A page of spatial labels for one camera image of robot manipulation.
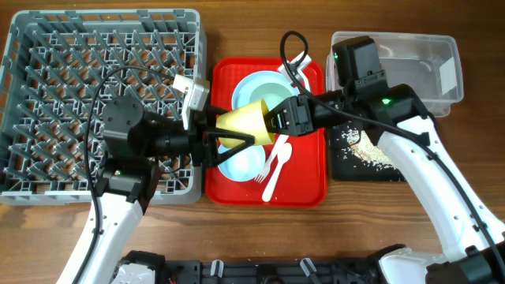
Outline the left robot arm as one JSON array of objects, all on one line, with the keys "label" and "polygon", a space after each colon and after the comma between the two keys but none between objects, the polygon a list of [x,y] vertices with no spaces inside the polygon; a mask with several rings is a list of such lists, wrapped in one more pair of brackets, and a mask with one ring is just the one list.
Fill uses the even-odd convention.
[{"label": "left robot arm", "polygon": [[87,223],[60,283],[107,283],[123,248],[155,194],[162,171],[159,158],[188,155],[196,166],[213,167],[254,144],[250,134],[204,123],[185,129],[145,110],[139,99],[120,96],[103,110],[107,146],[99,176],[90,181]]}]

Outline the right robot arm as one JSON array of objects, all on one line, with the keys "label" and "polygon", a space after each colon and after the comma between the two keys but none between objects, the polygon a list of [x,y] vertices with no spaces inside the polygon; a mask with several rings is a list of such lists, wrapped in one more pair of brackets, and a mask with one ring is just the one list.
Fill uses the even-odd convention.
[{"label": "right robot arm", "polygon": [[442,145],[434,116],[406,84],[389,86],[376,43],[359,36],[332,47],[340,89],[302,89],[264,115],[267,130],[304,136],[352,122],[400,171],[428,214],[439,255],[392,245],[368,258],[375,283],[501,283],[504,224],[482,203]]}]

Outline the white rice pile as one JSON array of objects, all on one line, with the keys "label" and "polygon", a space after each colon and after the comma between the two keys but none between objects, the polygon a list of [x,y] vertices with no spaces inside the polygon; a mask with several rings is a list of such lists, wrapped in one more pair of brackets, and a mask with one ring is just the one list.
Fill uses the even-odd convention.
[{"label": "white rice pile", "polygon": [[374,166],[377,171],[395,170],[394,163],[371,142],[365,131],[347,129],[343,132],[342,138],[348,143],[343,150],[344,159],[357,158],[359,165]]}]

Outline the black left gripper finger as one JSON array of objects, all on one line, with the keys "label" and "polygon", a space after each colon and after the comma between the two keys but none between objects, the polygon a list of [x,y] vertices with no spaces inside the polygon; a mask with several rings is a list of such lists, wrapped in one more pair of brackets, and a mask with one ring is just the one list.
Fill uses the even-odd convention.
[{"label": "black left gripper finger", "polygon": [[249,134],[237,133],[226,129],[208,129],[206,135],[209,139],[234,139],[243,140],[245,143],[254,144],[255,138]]},{"label": "black left gripper finger", "polygon": [[203,117],[207,123],[216,123],[218,116],[226,114],[227,110],[217,106],[206,106],[203,110]]}]

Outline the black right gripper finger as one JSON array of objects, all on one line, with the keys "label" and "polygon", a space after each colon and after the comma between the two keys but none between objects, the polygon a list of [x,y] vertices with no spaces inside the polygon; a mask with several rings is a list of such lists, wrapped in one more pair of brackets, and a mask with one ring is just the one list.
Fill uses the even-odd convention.
[{"label": "black right gripper finger", "polygon": [[264,115],[264,118],[276,118],[279,114],[281,116],[284,116],[285,113],[287,112],[287,109],[288,109],[288,99],[284,99],[282,102],[280,102],[271,110],[269,110]]},{"label": "black right gripper finger", "polygon": [[267,130],[270,133],[281,133],[282,132],[282,121],[278,118],[269,118],[266,120]]}]

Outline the green bowl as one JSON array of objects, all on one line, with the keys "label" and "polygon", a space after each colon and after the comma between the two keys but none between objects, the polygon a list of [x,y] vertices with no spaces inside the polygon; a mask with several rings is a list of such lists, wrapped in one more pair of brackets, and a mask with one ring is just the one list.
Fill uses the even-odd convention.
[{"label": "green bowl", "polygon": [[249,102],[254,103],[256,101],[263,100],[269,110],[274,109],[283,100],[297,95],[292,88],[288,88],[282,84],[277,83],[266,83],[255,88],[250,95]]}]

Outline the yellow plastic cup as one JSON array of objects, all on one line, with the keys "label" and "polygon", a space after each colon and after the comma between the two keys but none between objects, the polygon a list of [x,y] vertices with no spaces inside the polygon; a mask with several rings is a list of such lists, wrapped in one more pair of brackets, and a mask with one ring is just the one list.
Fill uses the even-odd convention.
[{"label": "yellow plastic cup", "polygon": [[264,100],[259,100],[217,117],[216,127],[254,137],[255,145],[275,142],[275,135],[268,132],[264,115],[269,111]]}]

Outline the light blue small bowl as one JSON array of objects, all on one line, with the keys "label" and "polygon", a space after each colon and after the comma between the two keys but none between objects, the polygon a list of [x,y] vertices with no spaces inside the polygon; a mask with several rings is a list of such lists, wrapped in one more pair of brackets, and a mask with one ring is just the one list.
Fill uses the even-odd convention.
[{"label": "light blue small bowl", "polygon": [[266,155],[263,146],[250,146],[218,165],[219,171],[229,180],[250,181],[264,168]]}]

